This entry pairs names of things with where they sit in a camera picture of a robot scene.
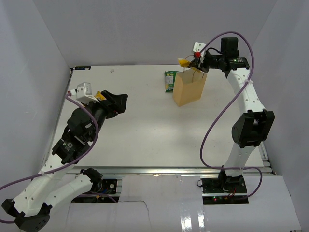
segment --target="paper bag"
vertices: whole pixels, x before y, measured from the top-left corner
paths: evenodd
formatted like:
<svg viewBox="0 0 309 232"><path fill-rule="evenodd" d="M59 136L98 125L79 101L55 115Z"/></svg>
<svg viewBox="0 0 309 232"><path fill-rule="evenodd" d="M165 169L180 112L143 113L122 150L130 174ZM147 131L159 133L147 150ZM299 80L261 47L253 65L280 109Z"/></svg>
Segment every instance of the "paper bag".
<svg viewBox="0 0 309 232"><path fill-rule="evenodd" d="M178 106L186 105L201 98L206 73L188 69L176 74L173 99Z"/></svg>

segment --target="white backdrop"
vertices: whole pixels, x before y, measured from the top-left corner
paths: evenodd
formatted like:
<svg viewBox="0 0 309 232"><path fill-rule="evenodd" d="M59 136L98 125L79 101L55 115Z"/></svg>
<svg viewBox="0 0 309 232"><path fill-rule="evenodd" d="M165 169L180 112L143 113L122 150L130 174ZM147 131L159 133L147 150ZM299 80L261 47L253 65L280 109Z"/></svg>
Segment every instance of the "white backdrop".
<svg viewBox="0 0 309 232"><path fill-rule="evenodd" d="M276 0L33 0L75 65L176 64L195 41L235 30L251 44ZM243 55L248 49L239 42ZM220 41L214 43L220 48Z"/></svg>
<svg viewBox="0 0 309 232"><path fill-rule="evenodd" d="M0 186L39 170L69 71L32 0L0 0ZM0 204L27 184L1 191ZM2 208L0 218L13 219Z"/></svg>
<svg viewBox="0 0 309 232"><path fill-rule="evenodd" d="M274 170L284 177L305 232L309 231L308 12L306 0L279 0L253 47L254 85L276 117L265 146Z"/></svg>

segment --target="gray wall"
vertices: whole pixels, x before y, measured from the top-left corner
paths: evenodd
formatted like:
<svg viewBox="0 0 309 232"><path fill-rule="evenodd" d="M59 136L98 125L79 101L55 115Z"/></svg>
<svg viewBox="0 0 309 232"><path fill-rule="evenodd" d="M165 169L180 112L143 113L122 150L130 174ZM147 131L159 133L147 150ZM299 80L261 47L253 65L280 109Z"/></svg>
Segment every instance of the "gray wall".
<svg viewBox="0 0 309 232"><path fill-rule="evenodd" d="M0 0L0 186L39 170L69 71L32 0ZM0 202L26 184L1 191ZM2 209L0 218L12 219Z"/></svg>
<svg viewBox="0 0 309 232"><path fill-rule="evenodd" d="M254 46L254 84L276 119L265 142L303 231L309 231L309 1L279 0Z"/></svg>
<svg viewBox="0 0 309 232"><path fill-rule="evenodd" d="M71 66L175 64L195 41L235 30L251 44L276 0L34 0ZM240 50L247 54L243 42Z"/></svg>

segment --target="green snack bag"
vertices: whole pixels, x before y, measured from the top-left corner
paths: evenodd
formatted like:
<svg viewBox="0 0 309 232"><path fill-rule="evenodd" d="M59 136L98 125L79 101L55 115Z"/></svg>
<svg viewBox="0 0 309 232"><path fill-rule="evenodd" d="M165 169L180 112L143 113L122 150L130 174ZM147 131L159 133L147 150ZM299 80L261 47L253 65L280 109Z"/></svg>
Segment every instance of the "green snack bag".
<svg viewBox="0 0 309 232"><path fill-rule="evenodd" d="M172 92L174 89L175 77L178 71L165 71L165 92Z"/></svg>

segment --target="robotic arm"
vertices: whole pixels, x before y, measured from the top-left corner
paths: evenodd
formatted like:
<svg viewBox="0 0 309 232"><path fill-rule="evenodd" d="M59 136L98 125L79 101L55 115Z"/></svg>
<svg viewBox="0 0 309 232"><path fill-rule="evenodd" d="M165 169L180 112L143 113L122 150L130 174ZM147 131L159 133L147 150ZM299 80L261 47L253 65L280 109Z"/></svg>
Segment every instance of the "robotic arm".
<svg viewBox="0 0 309 232"><path fill-rule="evenodd" d="M272 111L267 111L260 102L252 81L248 81L249 64L245 57L239 57L238 38L225 37L221 39L220 51L209 48L199 52L205 44L194 44L194 60L190 67L208 72L209 69L220 69L237 94L243 85L246 88L238 96L240 113L242 114L232 127L234 141L230 156L223 167L243 168L254 149L264 141L275 119ZM212 55L209 50L216 50L219 54ZM238 185L243 180L242 169L223 170L219 174L221 187Z"/></svg>
<svg viewBox="0 0 309 232"><path fill-rule="evenodd" d="M105 119L115 117L126 110L127 94L114 95L105 90L98 92L95 98L92 96L90 83L82 83L77 89L69 92L71 95L76 95L76 99L92 114L99 130ZM68 125L61 139L53 147L52 155L39 171L43 176L33 179L18 196L7 199L2 204L3 209L15 217L14 222L20 229L26 232L39 231L48 222L50 214L64 203L71 202L75 197L94 190L101 184L102 175L89 168L70 183L53 191L56 183L75 164L45 174L82 156L90 148L88 142L92 142L95 136L96 128L89 115L81 108L75 109L68 119Z"/></svg>

